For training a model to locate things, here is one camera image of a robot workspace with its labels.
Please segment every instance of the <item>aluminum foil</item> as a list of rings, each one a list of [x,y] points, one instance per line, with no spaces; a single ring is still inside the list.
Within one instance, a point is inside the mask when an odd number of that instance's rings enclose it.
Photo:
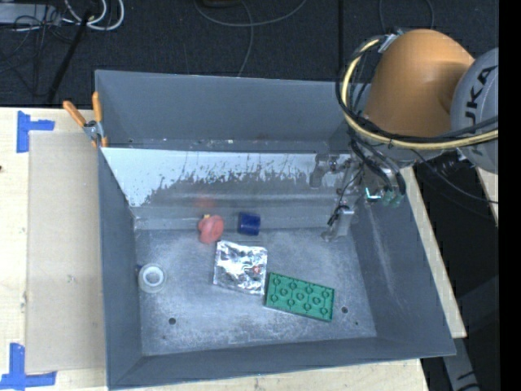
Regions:
[[[217,242],[213,283],[224,288],[264,295],[268,251],[260,246]]]

